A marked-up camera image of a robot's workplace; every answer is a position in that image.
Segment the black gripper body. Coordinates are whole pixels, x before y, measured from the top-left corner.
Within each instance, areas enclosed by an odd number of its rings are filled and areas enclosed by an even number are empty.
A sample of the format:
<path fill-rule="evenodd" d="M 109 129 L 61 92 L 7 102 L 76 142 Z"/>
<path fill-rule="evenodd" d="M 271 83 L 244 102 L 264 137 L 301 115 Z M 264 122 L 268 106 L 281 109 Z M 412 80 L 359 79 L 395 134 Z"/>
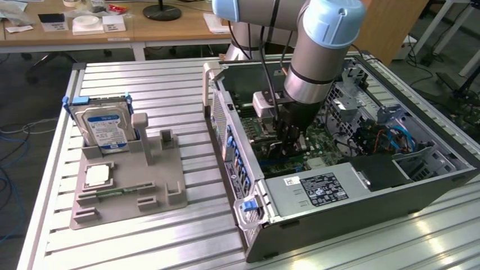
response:
<path fill-rule="evenodd" d="M 288 102 L 280 105 L 277 131 L 285 128 L 296 128 L 305 132 L 320 111 L 320 103 Z"/>

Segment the CPU socket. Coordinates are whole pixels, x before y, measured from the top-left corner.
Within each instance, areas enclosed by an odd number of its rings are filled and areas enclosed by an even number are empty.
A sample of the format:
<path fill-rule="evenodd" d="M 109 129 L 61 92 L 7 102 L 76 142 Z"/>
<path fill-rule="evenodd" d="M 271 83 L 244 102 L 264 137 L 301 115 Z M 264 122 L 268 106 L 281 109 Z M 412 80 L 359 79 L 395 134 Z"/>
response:
<path fill-rule="evenodd" d="M 259 118 L 257 123 L 260 125 L 261 133 L 264 135 L 275 135 L 275 119 L 273 117 Z"/>

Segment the green motherboard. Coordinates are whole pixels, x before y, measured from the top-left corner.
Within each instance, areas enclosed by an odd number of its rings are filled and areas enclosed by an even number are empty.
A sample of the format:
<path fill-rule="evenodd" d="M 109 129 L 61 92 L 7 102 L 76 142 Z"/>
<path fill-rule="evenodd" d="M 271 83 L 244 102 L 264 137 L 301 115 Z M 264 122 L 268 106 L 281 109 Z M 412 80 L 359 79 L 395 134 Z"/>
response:
<path fill-rule="evenodd" d="M 247 99 L 239 94 L 233 96 L 233 104 L 237 109 L 237 114 L 241 122 L 241 127 L 247 136 L 247 149 L 251 150 L 256 157 L 256 162 L 261 160 L 264 153 L 271 143 L 252 144 L 251 140 L 256 137 L 276 136 L 277 138 L 277 118 L 275 119 L 275 135 L 264 135 L 261 133 L 257 122 L 257 114 L 255 112 L 253 103 L 248 103 Z M 308 144 L 308 151 L 300 157 L 292 158 L 289 161 L 271 166 L 260 166 L 264 178 L 273 178 L 287 174 L 299 173 L 309 170 L 307 168 L 307 160 L 316 157 L 323 157 L 328 166 L 345 162 L 344 154 L 335 144 L 335 139 L 329 135 L 325 125 L 319 121 L 316 116 L 311 126 L 303 132 Z"/>

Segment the small silver heatsink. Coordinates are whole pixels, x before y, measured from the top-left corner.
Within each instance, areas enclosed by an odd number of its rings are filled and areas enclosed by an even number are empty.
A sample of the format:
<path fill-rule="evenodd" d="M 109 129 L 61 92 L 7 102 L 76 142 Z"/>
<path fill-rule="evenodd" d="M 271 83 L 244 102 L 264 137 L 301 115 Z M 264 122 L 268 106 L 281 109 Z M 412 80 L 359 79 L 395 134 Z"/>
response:
<path fill-rule="evenodd" d="M 315 157 L 305 161 L 305 167 L 311 169 L 324 168 L 328 166 L 323 157 Z"/>

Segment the metal disk bay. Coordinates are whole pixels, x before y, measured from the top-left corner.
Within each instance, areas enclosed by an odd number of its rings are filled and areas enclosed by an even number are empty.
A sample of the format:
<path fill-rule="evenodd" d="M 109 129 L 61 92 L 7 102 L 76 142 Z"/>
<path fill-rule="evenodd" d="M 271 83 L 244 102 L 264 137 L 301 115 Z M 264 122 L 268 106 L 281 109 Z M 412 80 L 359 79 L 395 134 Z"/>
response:
<path fill-rule="evenodd" d="M 353 83 L 336 82 L 327 96 L 328 120 L 331 133 L 343 132 L 351 136 L 361 122 L 377 121 L 379 105 L 365 91 Z"/>

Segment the grey power supply unit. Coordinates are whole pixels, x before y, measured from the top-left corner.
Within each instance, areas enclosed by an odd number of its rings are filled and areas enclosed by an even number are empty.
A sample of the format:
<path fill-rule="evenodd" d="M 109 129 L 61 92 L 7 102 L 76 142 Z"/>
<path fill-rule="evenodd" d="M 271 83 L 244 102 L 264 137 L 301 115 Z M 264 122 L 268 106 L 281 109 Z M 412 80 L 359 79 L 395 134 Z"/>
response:
<path fill-rule="evenodd" d="M 371 194 L 351 163 L 267 179 L 265 185 L 283 218 L 349 203 Z"/>

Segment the blue case latch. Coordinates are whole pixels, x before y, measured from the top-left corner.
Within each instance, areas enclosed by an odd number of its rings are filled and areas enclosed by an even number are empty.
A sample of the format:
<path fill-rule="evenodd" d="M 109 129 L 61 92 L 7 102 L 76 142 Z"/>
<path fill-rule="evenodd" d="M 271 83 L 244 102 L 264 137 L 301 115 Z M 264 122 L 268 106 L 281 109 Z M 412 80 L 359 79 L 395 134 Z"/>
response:
<path fill-rule="evenodd" d="M 241 209 L 245 213 L 257 212 L 260 210 L 260 203 L 256 198 L 252 198 L 241 203 Z"/>

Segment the open black PC case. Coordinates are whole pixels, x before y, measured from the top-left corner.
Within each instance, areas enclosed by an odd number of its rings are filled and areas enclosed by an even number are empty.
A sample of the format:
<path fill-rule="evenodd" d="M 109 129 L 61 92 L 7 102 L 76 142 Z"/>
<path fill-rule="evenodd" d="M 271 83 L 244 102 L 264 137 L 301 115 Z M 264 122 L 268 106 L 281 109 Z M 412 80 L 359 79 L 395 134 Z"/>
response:
<path fill-rule="evenodd" d="M 247 149 L 233 99 L 239 94 L 253 103 L 253 93 L 269 91 L 268 76 L 273 95 L 280 96 L 283 69 L 289 62 L 277 58 L 219 62 L 223 71 L 209 82 L 204 113 L 247 262 L 417 214 L 480 175 L 480 152 L 468 136 L 384 65 L 348 55 L 333 83 L 353 83 L 365 91 L 380 107 L 377 121 L 361 122 L 351 136 L 331 133 L 327 97 L 316 116 L 344 154 L 344 163 L 352 164 L 371 194 L 327 209 L 280 217 L 269 199 L 267 178 Z M 241 203 L 252 198 L 260 210 L 245 213 Z"/>

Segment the stack of white papers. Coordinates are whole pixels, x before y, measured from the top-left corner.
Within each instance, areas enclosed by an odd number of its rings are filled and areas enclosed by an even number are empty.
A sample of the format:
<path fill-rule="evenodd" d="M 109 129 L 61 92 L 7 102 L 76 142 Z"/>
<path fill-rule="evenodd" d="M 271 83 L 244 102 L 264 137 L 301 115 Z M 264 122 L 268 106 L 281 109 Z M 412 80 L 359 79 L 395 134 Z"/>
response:
<path fill-rule="evenodd" d="M 227 34 L 231 32 L 229 20 L 220 18 L 212 13 L 204 13 L 203 19 L 212 34 Z"/>

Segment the wooden cabinet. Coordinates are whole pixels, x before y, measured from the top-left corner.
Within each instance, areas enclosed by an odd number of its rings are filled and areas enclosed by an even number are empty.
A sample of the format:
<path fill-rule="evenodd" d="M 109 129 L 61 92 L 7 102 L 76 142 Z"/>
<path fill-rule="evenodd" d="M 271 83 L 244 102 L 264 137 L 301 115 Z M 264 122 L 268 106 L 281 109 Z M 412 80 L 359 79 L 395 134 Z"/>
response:
<path fill-rule="evenodd" d="M 360 1 L 367 13 L 353 44 L 389 65 L 428 0 Z"/>

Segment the grey parts rack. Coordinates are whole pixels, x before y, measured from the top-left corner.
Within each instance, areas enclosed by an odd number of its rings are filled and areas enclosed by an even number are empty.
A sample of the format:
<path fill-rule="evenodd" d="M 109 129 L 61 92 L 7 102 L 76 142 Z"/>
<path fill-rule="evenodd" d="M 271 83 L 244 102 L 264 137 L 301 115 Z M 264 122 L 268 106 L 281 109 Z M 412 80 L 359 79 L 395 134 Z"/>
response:
<path fill-rule="evenodd" d="M 80 168 L 71 210 L 69 228 L 79 230 L 125 219 L 187 207 L 187 185 L 179 139 L 164 129 L 148 136 L 148 116 L 132 115 L 131 123 L 140 138 L 128 142 L 128 151 L 101 154 L 92 147 L 81 149 Z M 111 183 L 87 188 L 87 168 L 108 165 Z M 136 187 L 137 191 L 121 196 L 97 198 L 95 193 L 115 188 Z"/>

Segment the black floor stand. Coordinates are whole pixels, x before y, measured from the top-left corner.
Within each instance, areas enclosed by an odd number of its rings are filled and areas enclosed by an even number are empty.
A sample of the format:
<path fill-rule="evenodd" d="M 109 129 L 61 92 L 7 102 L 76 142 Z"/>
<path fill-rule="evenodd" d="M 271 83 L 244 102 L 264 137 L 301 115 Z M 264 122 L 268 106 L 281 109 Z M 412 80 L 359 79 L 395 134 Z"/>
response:
<path fill-rule="evenodd" d="M 447 73 L 436 73 L 439 85 L 449 89 L 443 97 L 444 107 L 451 114 L 461 117 L 461 120 L 473 126 L 480 127 L 480 92 L 471 90 L 472 83 L 480 75 L 480 66 L 468 76 L 463 85 L 459 85 Z"/>

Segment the hard disk in blue caddy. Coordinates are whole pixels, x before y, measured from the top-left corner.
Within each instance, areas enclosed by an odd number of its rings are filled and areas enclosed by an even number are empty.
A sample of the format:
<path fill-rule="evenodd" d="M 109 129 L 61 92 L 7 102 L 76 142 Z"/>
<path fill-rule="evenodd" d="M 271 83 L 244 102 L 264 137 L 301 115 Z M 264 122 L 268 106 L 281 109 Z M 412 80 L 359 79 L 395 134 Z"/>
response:
<path fill-rule="evenodd" d="M 85 146 L 97 146 L 103 154 L 128 151 L 128 142 L 139 138 L 131 123 L 133 108 L 128 93 L 97 98 L 65 96 L 63 107 L 76 123 Z"/>

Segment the green RAM stick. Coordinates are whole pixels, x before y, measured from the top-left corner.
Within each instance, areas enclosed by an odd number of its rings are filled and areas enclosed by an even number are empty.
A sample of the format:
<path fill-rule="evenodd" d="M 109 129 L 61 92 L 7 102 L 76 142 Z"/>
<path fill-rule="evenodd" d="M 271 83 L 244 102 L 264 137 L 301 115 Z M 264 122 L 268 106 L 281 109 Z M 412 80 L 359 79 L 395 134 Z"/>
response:
<path fill-rule="evenodd" d="M 95 193 L 97 198 L 107 198 L 107 197 L 113 197 L 113 196 L 121 196 L 129 193 L 136 192 L 139 189 L 136 187 L 129 187 L 129 188 L 115 188 L 111 190 L 104 190 L 104 191 L 99 191 Z"/>

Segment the black round lamp base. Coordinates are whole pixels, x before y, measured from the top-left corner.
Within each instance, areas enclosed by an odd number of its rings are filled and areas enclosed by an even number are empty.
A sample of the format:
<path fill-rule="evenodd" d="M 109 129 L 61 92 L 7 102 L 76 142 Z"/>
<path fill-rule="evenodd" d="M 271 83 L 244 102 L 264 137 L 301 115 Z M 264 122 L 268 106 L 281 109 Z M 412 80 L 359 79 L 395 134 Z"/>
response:
<path fill-rule="evenodd" d="M 181 17 L 181 10 L 172 5 L 164 4 L 164 0 L 157 0 L 157 4 L 143 9 L 143 15 L 155 21 L 173 21 Z"/>

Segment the silver CPU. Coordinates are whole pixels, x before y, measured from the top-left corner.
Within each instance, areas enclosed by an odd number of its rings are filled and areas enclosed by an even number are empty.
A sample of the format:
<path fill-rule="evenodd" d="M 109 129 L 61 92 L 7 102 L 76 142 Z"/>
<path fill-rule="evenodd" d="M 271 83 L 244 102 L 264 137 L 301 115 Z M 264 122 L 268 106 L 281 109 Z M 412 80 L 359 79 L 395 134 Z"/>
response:
<path fill-rule="evenodd" d="M 109 184 L 109 171 L 111 168 L 108 165 L 95 165 L 88 167 L 84 186 L 89 188 Z"/>

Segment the white box with tape roll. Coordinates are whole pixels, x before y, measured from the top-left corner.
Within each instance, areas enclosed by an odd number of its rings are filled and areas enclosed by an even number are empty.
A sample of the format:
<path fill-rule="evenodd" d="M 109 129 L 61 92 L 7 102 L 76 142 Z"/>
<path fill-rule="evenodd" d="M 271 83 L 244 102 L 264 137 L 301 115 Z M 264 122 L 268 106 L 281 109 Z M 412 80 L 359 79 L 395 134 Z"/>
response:
<path fill-rule="evenodd" d="M 104 27 L 101 19 L 96 16 L 84 15 L 72 20 L 73 35 L 103 34 Z"/>

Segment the black chair base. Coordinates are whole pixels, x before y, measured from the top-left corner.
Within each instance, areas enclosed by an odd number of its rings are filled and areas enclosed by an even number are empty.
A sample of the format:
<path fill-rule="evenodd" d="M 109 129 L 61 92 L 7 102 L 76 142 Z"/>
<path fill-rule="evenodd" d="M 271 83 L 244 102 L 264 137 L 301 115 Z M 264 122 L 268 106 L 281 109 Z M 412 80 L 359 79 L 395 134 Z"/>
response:
<path fill-rule="evenodd" d="M 36 85 L 41 80 L 45 81 L 63 81 L 67 75 L 65 66 L 61 69 L 44 69 L 44 66 L 53 61 L 56 58 L 64 58 L 67 62 L 71 64 L 71 68 L 85 68 L 87 64 L 84 62 L 79 62 L 73 56 L 64 51 L 53 51 L 49 52 L 25 71 L 25 82 L 29 85 Z"/>

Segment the black and white labelled box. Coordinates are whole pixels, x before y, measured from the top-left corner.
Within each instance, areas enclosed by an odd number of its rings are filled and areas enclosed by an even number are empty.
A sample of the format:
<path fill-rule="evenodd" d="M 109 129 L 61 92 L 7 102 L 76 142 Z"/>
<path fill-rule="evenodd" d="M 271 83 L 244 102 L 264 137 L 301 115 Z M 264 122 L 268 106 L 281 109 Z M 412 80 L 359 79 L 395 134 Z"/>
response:
<path fill-rule="evenodd" d="M 45 32 L 67 31 L 68 22 L 63 13 L 37 14 L 41 27 Z"/>

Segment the wooden desk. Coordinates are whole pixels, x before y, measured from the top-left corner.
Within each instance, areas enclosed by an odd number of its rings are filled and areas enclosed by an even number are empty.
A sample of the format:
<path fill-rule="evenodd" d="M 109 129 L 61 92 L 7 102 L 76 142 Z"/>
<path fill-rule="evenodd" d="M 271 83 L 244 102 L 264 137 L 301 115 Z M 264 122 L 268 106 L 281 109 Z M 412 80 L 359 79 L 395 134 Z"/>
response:
<path fill-rule="evenodd" d="M 7 21 L 0 22 L 0 53 L 27 53 L 52 51 L 80 51 L 128 48 L 135 59 L 145 59 L 144 49 L 156 46 L 183 46 L 204 44 L 228 44 L 229 34 L 213 34 L 207 27 L 204 14 L 211 11 L 208 2 L 184 3 L 165 0 L 168 5 L 181 10 L 181 17 L 175 21 L 153 21 L 144 17 L 143 9 L 155 1 L 119 2 L 128 8 L 125 31 L 104 34 L 73 35 L 71 30 L 45 31 L 40 24 L 40 14 L 60 14 L 71 9 L 61 0 L 31 2 L 25 13 L 33 20 L 32 30 L 8 33 L 11 26 Z"/>

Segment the clear plastic bag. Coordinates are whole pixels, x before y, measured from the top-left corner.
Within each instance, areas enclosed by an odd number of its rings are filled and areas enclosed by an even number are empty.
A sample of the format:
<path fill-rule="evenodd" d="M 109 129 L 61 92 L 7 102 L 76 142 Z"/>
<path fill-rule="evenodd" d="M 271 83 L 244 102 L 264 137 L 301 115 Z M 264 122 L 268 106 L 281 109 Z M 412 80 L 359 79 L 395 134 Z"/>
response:
<path fill-rule="evenodd" d="M 0 20 L 7 19 L 15 26 L 33 25 L 33 20 L 24 12 L 25 7 L 23 2 L 0 0 Z"/>

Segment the beige card retention bracket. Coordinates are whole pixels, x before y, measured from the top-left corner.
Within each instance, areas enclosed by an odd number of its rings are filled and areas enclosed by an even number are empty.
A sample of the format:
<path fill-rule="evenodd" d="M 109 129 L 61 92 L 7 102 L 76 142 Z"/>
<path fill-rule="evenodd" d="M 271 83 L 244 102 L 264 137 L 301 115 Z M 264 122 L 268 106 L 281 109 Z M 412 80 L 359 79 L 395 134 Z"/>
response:
<path fill-rule="evenodd" d="M 220 66 L 219 61 L 211 61 L 203 65 L 203 106 L 207 107 L 208 104 L 208 93 L 209 93 L 209 84 L 211 81 L 216 81 L 220 73 L 223 72 L 223 67 Z"/>

